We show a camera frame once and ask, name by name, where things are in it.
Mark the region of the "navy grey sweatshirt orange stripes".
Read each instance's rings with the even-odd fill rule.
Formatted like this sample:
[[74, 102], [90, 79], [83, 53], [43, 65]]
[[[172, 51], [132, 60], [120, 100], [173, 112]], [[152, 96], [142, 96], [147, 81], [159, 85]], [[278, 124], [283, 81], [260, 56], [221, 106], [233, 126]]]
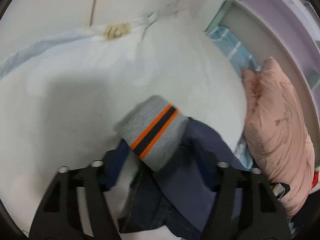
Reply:
[[140, 104], [118, 132], [119, 146], [104, 157], [111, 163], [106, 188], [116, 184], [130, 153], [141, 161], [127, 212], [118, 219], [120, 233], [166, 226], [176, 237], [199, 239], [216, 198], [217, 163], [243, 171], [252, 167], [214, 129], [158, 95]]

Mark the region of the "pink pillow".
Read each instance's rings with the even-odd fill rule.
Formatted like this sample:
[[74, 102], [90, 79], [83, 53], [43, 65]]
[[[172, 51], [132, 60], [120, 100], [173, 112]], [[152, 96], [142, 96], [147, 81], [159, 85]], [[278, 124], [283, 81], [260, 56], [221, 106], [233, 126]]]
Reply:
[[290, 190], [280, 200], [293, 217], [312, 187], [315, 150], [294, 85], [272, 57], [262, 70], [242, 71], [247, 98], [244, 137], [258, 167], [272, 183]]

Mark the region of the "white duvet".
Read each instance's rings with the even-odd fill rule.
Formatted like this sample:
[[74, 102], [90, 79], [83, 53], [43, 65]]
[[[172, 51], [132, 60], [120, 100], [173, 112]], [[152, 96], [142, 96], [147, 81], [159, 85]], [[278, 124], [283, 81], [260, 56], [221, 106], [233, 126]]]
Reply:
[[236, 148], [246, 115], [241, 79], [188, 9], [131, 26], [114, 40], [104, 26], [76, 29], [1, 63], [1, 200], [21, 230], [57, 169], [115, 148], [118, 128], [153, 95]]

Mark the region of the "teal quilted bed cover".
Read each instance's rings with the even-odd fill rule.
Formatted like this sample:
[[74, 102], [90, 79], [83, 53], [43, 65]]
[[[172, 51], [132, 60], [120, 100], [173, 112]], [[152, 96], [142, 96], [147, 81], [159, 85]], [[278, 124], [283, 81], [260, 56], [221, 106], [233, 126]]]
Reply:
[[[207, 33], [206, 36], [227, 57], [240, 79], [242, 79], [241, 72], [243, 69], [249, 69], [254, 72], [261, 71], [261, 66], [253, 55], [227, 26], [218, 25], [213, 31]], [[243, 134], [237, 143], [234, 155], [245, 169], [250, 170], [254, 166], [253, 157]]]

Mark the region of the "lavender white headboard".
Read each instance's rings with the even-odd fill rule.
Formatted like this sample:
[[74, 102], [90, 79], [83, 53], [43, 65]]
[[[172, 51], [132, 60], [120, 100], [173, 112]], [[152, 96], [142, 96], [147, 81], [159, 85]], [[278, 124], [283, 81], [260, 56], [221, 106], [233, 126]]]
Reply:
[[296, 88], [319, 150], [319, 18], [308, 0], [206, 0], [203, 30], [227, 26], [257, 63], [273, 57]]

